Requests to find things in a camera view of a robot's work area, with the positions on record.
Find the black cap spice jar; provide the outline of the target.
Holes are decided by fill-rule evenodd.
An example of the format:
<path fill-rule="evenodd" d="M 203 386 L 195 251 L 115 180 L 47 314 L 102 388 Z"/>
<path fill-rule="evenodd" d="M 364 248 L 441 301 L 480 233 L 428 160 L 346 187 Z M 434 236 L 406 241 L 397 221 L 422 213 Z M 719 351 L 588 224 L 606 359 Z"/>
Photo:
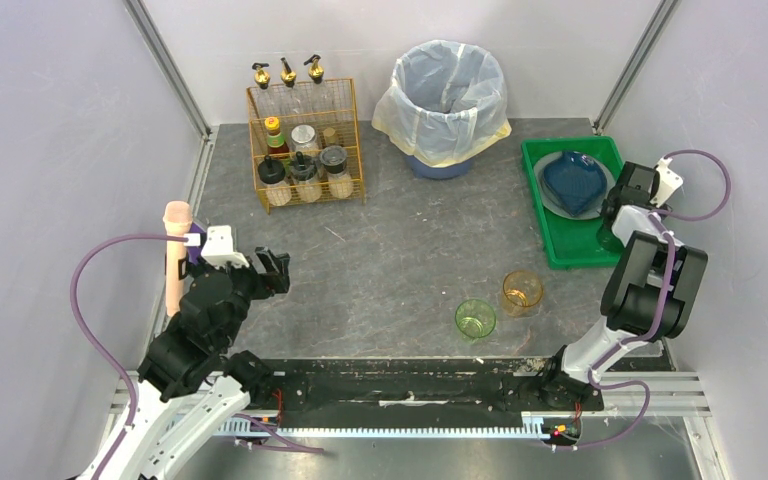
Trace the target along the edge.
<path fill-rule="evenodd" d="M 257 168 L 258 178 L 264 185 L 268 204 L 285 206 L 292 199 L 292 191 L 282 161 L 266 155 Z"/>

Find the black flip-cap spice jar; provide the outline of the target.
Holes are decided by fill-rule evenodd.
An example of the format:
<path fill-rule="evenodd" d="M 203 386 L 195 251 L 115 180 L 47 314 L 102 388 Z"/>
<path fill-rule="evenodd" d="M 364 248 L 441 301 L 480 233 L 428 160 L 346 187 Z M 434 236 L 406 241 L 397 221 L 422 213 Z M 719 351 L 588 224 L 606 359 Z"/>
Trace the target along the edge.
<path fill-rule="evenodd" d="M 293 157 L 290 172 L 296 186 L 299 198 L 305 203 L 313 203 L 321 199 L 322 186 L 315 160 L 309 156 Z"/>

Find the red sauce bottle green label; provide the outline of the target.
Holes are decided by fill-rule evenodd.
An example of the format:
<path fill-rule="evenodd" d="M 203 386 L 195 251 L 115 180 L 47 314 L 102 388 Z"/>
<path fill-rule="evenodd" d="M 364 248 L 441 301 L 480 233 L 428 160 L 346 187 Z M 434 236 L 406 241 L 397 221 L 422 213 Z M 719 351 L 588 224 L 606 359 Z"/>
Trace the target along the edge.
<path fill-rule="evenodd" d="M 290 160 L 290 147 L 282 130 L 283 124 L 279 117 L 270 116 L 264 121 L 268 155 L 275 160 L 287 162 Z"/>

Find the small yellow oil bottle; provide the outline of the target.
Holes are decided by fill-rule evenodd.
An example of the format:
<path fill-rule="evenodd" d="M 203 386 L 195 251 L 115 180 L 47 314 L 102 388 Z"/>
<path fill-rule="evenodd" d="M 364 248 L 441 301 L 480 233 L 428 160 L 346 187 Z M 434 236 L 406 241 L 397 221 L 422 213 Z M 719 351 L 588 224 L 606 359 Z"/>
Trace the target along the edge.
<path fill-rule="evenodd" d="M 326 127 L 322 130 L 322 144 L 324 147 L 341 144 L 340 135 L 334 127 Z"/>

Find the brown-sauce bottle gold spout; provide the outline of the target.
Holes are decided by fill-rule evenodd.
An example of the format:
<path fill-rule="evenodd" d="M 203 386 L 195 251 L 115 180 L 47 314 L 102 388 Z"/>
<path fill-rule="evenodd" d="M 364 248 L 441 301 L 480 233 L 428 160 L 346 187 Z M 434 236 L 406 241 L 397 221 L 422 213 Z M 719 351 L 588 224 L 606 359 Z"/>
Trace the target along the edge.
<path fill-rule="evenodd" d="M 308 98 L 306 93 L 297 86 L 297 73 L 290 66 L 287 58 L 281 57 L 280 62 L 280 78 L 283 83 L 283 113 L 289 120 L 294 121 L 296 124 L 301 124 L 309 114 L 310 105 Z"/>

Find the clear oil bottle gold spout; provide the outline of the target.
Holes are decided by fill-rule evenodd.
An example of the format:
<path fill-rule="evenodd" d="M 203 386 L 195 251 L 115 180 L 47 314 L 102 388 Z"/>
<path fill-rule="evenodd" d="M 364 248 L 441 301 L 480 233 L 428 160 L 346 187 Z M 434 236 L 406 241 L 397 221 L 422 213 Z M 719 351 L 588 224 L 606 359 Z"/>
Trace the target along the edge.
<path fill-rule="evenodd" d="M 266 71 L 268 67 L 268 63 L 254 62 L 252 64 L 252 69 L 254 70 L 254 82 L 256 84 L 253 97 L 258 118 L 277 117 L 281 115 L 280 104 L 270 86 L 271 77 Z"/>

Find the green glass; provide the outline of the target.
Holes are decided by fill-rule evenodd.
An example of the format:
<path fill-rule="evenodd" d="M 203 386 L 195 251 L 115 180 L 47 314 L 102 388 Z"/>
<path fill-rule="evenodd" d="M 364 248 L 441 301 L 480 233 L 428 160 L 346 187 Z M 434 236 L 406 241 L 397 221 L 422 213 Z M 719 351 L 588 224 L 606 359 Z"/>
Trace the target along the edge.
<path fill-rule="evenodd" d="M 465 300 L 455 310 L 456 328 L 471 340 L 489 336 L 495 330 L 496 324 L 495 310 L 484 300 Z"/>

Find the amber glass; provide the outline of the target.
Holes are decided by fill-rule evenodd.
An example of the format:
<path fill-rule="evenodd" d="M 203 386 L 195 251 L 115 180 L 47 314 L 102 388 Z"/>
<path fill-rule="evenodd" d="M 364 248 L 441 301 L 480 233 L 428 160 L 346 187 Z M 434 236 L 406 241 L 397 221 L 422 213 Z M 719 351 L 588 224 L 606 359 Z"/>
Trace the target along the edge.
<path fill-rule="evenodd" d="M 528 270 L 516 270 L 503 279 L 501 307 L 510 317 L 525 317 L 537 312 L 544 296 L 539 276 Z"/>

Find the dark smoky glass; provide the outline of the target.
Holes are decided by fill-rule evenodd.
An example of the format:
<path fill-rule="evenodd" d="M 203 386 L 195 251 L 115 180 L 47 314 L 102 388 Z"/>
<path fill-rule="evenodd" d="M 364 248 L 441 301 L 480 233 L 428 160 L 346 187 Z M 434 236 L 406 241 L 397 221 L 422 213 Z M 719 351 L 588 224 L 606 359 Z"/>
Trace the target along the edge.
<path fill-rule="evenodd" d="M 597 231 L 597 240 L 599 245 L 606 251 L 612 253 L 621 253 L 624 249 L 624 245 L 619 240 L 612 230 L 605 224 L 601 224 Z"/>

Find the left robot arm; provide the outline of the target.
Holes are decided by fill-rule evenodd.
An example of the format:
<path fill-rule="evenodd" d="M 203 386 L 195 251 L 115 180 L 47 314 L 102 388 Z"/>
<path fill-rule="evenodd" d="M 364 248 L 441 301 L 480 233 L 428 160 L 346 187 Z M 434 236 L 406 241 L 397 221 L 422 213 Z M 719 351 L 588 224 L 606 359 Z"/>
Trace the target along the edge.
<path fill-rule="evenodd" d="M 287 253 L 259 247 L 263 271 L 230 246 L 205 245 L 196 262 L 176 237 L 167 240 L 173 307 L 131 378 L 88 329 L 79 327 L 118 370 L 129 401 L 83 479 L 168 479 L 236 409 L 260 393 L 268 367 L 248 351 L 230 355 L 251 304 L 290 289 Z"/>

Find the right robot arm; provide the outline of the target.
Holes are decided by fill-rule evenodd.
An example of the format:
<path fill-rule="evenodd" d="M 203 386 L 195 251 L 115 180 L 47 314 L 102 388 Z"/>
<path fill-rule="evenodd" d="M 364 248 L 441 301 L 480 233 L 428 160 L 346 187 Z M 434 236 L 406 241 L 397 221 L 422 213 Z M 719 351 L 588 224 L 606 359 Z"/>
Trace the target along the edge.
<path fill-rule="evenodd" d="M 683 183 L 671 162 L 626 164 L 603 202 L 603 225 L 623 251 L 603 292 L 600 320 L 538 374 L 537 396 L 551 408 L 584 404 L 622 357 L 686 327 L 708 255 L 676 240 L 663 224 L 659 209 Z"/>

